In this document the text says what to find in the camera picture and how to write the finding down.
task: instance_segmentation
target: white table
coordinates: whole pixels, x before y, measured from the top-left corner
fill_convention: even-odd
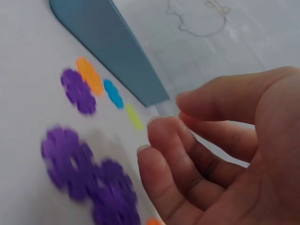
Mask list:
[[[102,78],[114,82],[145,125],[156,109],[140,104],[56,20],[47,0],[2,0],[0,28],[0,224],[93,224],[91,204],[72,202],[47,176],[40,144],[55,124],[75,129],[97,161],[110,156],[124,166],[145,224],[154,210],[140,182],[136,149],[148,143],[146,129],[137,131],[106,93],[96,98],[95,116],[82,116],[67,99],[60,74],[67,67],[76,69],[76,59],[85,57]]]

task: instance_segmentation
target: fingernail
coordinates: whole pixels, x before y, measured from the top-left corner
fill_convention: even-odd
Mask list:
[[[162,117],[161,117],[161,116],[154,116],[154,117],[152,117],[152,118],[148,121],[147,126],[149,126],[149,124],[150,124],[152,121],[157,120],[157,119],[159,119],[159,118],[162,118]]]
[[[176,98],[182,98],[182,97],[188,96],[192,92],[193,92],[193,90],[188,90],[188,91],[182,92]]]
[[[151,147],[150,145],[148,144],[144,144],[144,145],[141,145],[140,147],[138,147],[137,149],[137,154],[139,154],[142,150],[146,149],[146,148],[149,148]]]

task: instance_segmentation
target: line drawing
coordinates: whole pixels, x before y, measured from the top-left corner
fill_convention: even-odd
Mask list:
[[[190,3],[191,6],[187,0],[167,0],[168,9],[165,13],[167,15],[176,15],[179,17],[180,24],[178,25],[178,29],[180,31],[185,31],[195,37],[206,38],[211,37],[224,29],[227,23],[226,15],[231,11],[231,8],[221,6],[217,0],[206,0],[205,2],[201,2],[201,0],[192,0]],[[215,10],[214,14],[209,15],[212,13],[209,9],[213,8]],[[211,23],[211,25],[203,26],[203,29],[205,27],[207,30],[212,30],[203,31],[202,33],[202,28],[199,30],[200,23]]]

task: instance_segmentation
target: white surface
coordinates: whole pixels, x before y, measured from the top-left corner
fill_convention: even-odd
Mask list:
[[[195,37],[178,26],[184,23],[204,34],[222,22],[207,0],[114,0],[172,99],[157,106],[161,115],[177,115],[176,95],[215,77],[300,67],[299,0],[209,1],[231,9],[227,23],[215,35]],[[166,14],[168,2],[176,14]],[[180,21],[178,15],[190,19]],[[240,163],[204,143],[224,159]]]
[[[71,202],[50,182],[40,155],[47,128],[62,124],[87,141],[98,161],[119,160],[134,182],[142,221],[152,214],[141,186],[136,149],[148,143],[125,110],[106,93],[94,117],[82,116],[60,83],[63,68],[86,57],[102,78],[110,78],[144,124],[157,115],[129,93],[53,16],[46,0],[0,1],[0,224],[91,225],[90,204]]]

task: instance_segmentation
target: blue plastic piece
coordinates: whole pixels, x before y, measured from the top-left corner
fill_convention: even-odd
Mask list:
[[[110,0],[50,0],[59,21],[145,106],[169,97]]]
[[[114,84],[110,80],[104,79],[103,85],[111,101],[117,106],[118,109],[123,109],[123,99]]]

